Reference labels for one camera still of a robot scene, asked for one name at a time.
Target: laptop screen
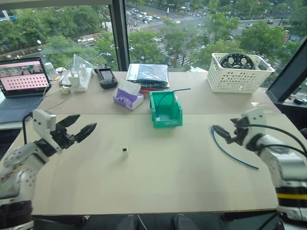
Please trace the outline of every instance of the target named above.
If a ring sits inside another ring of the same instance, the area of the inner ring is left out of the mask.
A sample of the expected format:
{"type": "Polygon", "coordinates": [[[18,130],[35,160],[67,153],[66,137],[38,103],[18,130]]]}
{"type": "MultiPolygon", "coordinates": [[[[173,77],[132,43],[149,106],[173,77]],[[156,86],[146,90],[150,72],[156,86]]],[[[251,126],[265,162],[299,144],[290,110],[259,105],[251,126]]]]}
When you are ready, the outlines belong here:
{"type": "Polygon", "coordinates": [[[49,80],[39,57],[0,62],[0,88],[6,97],[42,94],[46,87],[49,80]]]}

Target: green plastic bin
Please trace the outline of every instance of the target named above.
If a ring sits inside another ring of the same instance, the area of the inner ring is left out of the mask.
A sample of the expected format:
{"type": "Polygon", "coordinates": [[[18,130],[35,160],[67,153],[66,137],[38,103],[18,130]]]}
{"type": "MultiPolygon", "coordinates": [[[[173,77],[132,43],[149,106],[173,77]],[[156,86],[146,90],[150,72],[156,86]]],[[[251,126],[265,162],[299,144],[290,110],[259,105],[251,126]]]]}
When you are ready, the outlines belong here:
{"type": "Polygon", "coordinates": [[[149,92],[152,121],[155,128],[182,126],[182,108],[175,92],[149,92]]]}

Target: blue cable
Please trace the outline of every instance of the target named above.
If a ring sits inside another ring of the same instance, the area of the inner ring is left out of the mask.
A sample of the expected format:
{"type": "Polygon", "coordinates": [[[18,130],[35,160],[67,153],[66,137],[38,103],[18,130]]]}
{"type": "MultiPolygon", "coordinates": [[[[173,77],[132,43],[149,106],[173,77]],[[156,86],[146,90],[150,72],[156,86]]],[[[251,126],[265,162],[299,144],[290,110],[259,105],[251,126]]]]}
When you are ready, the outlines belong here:
{"type": "Polygon", "coordinates": [[[248,163],[246,163],[246,162],[244,162],[244,161],[239,160],[238,158],[235,158],[234,156],[232,156],[232,155],[230,155],[228,152],[226,152],[224,149],[222,149],[222,147],[220,146],[220,144],[217,142],[217,140],[216,140],[216,138],[215,138],[215,135],[214,135],[214,128],[213,128],[213,127],[211,127],[211,134],[212,134],[212,137],[213,137],[213,139],[214,139],[214,141],[215,141],[217,147],[219,147],[219,149],[220,149],[223,153],[225,153],[227,156],[231,157],[232,159],[234,159],[234,160],[236,160],[236,161],[238,161],[238,162],[240,162],[240,163],[242,163],[242,164],[244,164],[244,165],[246,165],[246,166],[248,166],[248,167],[251,167],[251,168],[256,169],[256,170],[259,169],[257,166],[248,164],[248,163]]]}

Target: laptop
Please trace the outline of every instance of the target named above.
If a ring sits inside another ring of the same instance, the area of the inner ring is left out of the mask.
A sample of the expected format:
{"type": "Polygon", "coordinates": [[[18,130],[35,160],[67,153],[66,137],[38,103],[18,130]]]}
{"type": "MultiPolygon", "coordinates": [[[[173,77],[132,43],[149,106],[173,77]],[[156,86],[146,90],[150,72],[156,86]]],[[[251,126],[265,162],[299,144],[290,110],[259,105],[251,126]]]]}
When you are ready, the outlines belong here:
{"type": "Polygon", "coordinates": [[[39,57],[0,61],[0,123],[22,121],[42,102],[51,85],[39,57]]]}

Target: tissue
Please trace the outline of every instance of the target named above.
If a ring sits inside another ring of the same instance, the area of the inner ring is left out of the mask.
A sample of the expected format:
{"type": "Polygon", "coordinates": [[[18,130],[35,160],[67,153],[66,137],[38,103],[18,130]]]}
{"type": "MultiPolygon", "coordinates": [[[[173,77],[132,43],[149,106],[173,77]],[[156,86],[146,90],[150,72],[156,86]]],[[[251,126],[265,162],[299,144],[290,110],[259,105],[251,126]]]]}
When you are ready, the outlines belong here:
{"type": "Polygon", "coordinates": [[[135,110],[144,102],[144,95],[139,93],[140,89],[140,85],[120,79],[118,88],[113,93],[113,101],[127,109],[135,110]]]}

